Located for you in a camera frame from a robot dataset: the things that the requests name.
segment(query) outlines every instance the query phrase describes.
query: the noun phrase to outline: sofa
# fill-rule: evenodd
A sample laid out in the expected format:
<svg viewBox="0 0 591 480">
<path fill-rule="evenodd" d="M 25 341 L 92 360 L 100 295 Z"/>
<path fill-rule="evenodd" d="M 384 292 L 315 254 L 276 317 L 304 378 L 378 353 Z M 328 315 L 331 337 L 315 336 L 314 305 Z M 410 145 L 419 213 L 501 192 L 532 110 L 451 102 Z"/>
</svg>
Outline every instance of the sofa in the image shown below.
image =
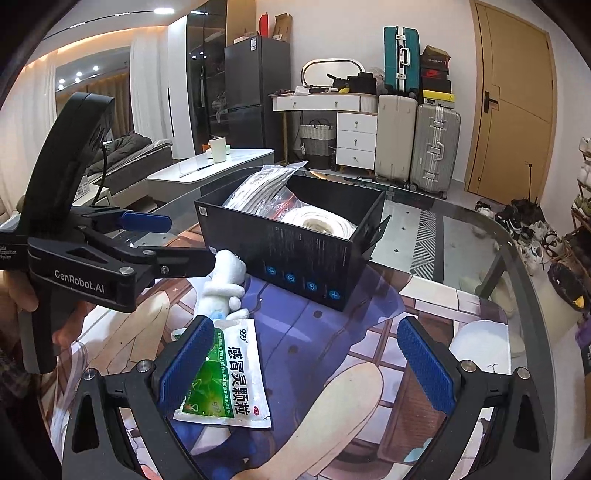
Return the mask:
<svg viewBox="0 0 591 480">
<path fill-rule="evenodd" d="M 111 149 L 111 152 L 109 152 L 109 144 L 107 144 L 108 169 L 104 187 L 109 189 L 112 203 L 125 208 L 147 196 L 148 183 L 146 178 L 152 175 L 152 173 L 173 164 L 172 145 L 173 142 L 165 138 L 151 142 L 143 148 L 125 155 L 128 153 L 128 144 L 124 144 L 122 148 Z M 100 161 L 89 166 L 86 174 L 90 183 L 100 185 L 100 179 L 102 177 L 102 153 Z"/>
</svg>

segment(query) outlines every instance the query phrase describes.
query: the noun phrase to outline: white cable coil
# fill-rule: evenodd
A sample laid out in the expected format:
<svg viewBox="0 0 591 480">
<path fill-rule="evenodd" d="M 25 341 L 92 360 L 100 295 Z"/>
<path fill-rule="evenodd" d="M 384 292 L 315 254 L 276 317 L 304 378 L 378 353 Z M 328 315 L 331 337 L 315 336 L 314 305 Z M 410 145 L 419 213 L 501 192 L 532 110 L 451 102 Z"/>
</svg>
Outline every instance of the white cable coil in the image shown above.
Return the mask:
<svg viewBox="0 0 591 480">
<path fill-rule="evenodd" d="M 291 209 L 281 221 L 345 240 L 355 232 L 355 225 L 348 220 L 312 205 Z"/>
</svg>

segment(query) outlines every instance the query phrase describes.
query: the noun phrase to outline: human hand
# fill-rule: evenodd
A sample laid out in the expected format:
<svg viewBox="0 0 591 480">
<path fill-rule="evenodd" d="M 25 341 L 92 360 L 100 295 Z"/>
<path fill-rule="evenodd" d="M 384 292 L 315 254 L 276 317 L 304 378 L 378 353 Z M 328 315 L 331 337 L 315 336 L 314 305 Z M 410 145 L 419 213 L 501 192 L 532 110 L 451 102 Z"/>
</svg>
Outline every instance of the human hand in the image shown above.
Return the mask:
<svg viewBox="0 0 591 480">
<path fill-rule="evenodd" d="M 24 273 L 0 271 L 0 347 L 5 353 L 10 353 L 20 339 L 18 312 L 34 312 L 38 306 L 35 291 Z M 53 343 L 68 348 L 80 336 L 84 318 L 94 308 L 92 303 L 78 302 L 66 324 L 53 333 Z"/>
</svg>

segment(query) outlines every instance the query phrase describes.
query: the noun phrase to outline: black box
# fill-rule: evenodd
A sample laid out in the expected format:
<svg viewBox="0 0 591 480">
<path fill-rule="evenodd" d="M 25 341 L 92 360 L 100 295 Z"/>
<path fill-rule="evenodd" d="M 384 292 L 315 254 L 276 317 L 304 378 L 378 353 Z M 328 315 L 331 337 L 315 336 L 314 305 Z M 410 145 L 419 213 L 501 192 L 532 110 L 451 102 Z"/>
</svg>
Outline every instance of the black box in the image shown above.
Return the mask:
<svg viewBox="0 0 591 480">
<path fill-rule="evenodd" d="M 241 178 L 195 201 L 205 244 L 232 251 L 250 275 L 342 311 L 390 219 L 382 222 L 385 193 L 303 174 L 290 178 L 287 187 L 300 201 L 357 225 L 344 240 L 223 207 L 257 170 L 244 169 Z"/>
<path fill-rule="evenodd" d="M 437 80 L 427 77 L 421 77 L 423 90 L 431 92 L 452 93 L 452 83 L 449 80 Z"/>
</svg>

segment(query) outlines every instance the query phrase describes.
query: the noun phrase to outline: refrigerator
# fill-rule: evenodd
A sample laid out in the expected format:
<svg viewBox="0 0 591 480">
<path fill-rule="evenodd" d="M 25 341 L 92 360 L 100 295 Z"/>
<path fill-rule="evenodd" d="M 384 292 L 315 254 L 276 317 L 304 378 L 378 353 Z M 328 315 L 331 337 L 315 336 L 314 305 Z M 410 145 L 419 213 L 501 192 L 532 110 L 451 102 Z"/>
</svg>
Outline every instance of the refrigerator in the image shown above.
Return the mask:
<svg viewBox="0 0 591 480">
<path fill-rule="evenodd" d="M 269 94 L 291 89 L 290 44 L 247 38 L 225 49 L 228 144 L 232 148 L 272 148 L 283 160 L 282 120 Z"/>
</svg>

